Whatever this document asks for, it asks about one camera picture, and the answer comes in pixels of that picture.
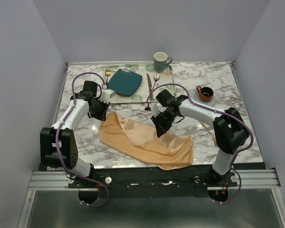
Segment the orange cloth napkin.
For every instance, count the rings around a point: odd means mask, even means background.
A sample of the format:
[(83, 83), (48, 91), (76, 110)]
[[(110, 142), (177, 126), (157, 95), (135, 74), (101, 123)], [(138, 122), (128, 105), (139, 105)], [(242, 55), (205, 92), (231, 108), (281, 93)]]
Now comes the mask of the orange cloth napkin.
[(110, 113), (100, 125), (105, 145), (163, 170), (180, 169), (193, 163), (192, 138), (167, 132), (157, 137), (155, 127)]

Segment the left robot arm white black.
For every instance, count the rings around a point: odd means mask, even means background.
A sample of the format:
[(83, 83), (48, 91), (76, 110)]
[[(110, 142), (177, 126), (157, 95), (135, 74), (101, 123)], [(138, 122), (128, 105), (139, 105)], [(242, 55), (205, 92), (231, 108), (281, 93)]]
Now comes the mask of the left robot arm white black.
[(71, 96), (61, 118), (50, 128), (44, 127), (40, 131), (41, 164), (63, 168), (66, 173), (79, 176), (84, 187), (92, 187), (96, 180), (94, 166), (79, 158), (75, 131), (85, 116), (105, 121), (113, 93), (105, 85), (85, 81), (83, 90)]

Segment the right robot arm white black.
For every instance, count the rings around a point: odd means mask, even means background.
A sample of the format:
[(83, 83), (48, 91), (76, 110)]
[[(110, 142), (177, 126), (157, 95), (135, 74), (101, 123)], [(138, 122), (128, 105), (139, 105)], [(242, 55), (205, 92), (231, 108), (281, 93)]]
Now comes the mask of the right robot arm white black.
[(239, 148), (245, 144), (248, 137), (253, 139), (237, 109), (231, 107), (227, 110), (217, 110), (193, 101), (189, 95), (175, 97), (167, 90), (161, 91), (156, 99), (165, 108), (161, 112), (157, 104), (150, 106), (151, 120), (158, 138), (169, 131), (176, 117), (189, 117), (214, 129), (218, 154), (209, 171), (209, 181), (214, 186), (224, 183), (236, 154), (241, 151)]

